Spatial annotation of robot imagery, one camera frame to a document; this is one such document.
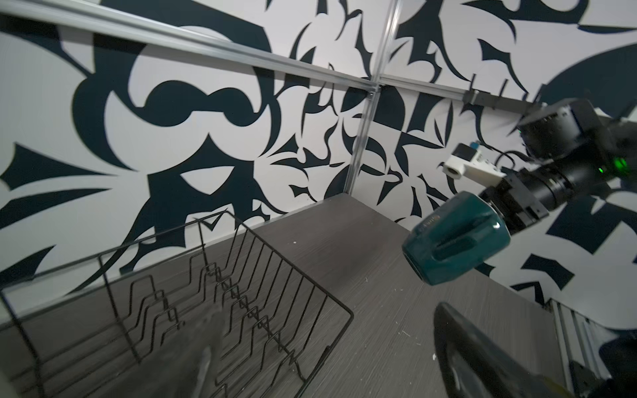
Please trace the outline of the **black wire dish rack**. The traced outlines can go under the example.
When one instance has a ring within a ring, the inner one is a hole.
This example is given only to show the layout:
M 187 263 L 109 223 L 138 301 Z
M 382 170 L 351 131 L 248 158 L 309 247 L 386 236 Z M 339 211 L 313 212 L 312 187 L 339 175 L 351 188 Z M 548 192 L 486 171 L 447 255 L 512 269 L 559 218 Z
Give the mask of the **black wire dish rack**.
M 50 266 L 1 274 L 1 374 L 22 397 L 104 396 L 204 318 L 210 397 L 298 397 L 353 311 L 228 210 Z

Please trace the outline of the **green mug white inside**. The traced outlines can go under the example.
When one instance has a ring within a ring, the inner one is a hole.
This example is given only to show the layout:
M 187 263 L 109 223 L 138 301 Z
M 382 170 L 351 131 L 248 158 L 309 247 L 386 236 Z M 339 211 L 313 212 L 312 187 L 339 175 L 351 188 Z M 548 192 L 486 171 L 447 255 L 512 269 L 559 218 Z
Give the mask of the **green mug white inside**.
M 411 230 L 402 253 L 416 275 L 433 286 L 458 279 L 510 241 L 505 222 L 489 204 L 460 192 Z

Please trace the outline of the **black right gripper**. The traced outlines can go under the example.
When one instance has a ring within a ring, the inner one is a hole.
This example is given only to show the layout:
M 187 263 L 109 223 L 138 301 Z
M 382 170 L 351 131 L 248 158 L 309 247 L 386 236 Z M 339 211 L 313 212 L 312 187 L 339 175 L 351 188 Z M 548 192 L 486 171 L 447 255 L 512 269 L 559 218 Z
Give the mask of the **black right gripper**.
M 510 172 L 479 197 L 496 210 L 510 234 L 517 234 L 562 205 L 562 175 L 551 167 Z

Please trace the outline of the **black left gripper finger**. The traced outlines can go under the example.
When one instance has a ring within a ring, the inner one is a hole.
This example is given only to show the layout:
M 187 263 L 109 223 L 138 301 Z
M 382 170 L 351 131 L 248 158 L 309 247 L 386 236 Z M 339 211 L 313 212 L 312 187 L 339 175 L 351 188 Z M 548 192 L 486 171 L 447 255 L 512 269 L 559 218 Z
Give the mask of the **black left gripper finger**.
M 434 312 L 434 340 L 449 397 L 571 397 L 548 377 L 533 374 L 450 304 Z

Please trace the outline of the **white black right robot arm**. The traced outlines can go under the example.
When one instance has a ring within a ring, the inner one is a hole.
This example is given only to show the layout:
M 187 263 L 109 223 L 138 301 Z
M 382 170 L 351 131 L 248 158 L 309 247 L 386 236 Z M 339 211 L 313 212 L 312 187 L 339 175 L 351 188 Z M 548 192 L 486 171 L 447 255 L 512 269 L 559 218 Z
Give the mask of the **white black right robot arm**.
M 587 99 L 545 106 L 523 117 L 518 130 L 538 167 L 506 172 L 479 195 L 512 235 L 614 178 L 636 184 L 636 123 L 600 116 Z

